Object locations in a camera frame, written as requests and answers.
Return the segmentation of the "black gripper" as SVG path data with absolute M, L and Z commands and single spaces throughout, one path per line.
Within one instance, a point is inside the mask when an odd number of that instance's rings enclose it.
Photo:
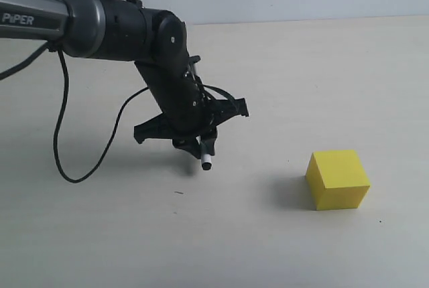
M 195 109 L 189 108 L 182 115 L 161 113 L 134 126 L 133 136 L 139 144 L 148 139 L 172 140 L 174 148 L 201 159 L 200 143 L 193 139 L 213 133 L 217 126 L 236 116 L 249 116 L 244 98 L 210 100 L 196 105 Z M 203 143 L 207 154 L 215 156 L 215 139 L 206 139 Z

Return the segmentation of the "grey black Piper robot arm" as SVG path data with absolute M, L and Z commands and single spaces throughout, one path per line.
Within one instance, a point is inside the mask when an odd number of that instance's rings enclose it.
M 244 98 L 212 96 L 172 12 L 124 0 L 1 0 L 1 37 L 44 40 L 75 58 L 133 62 L 161 113 L 134 128 L 138 143 L 169 139 L 194 157 L 213 155 L 217 127 L 247 116 Z

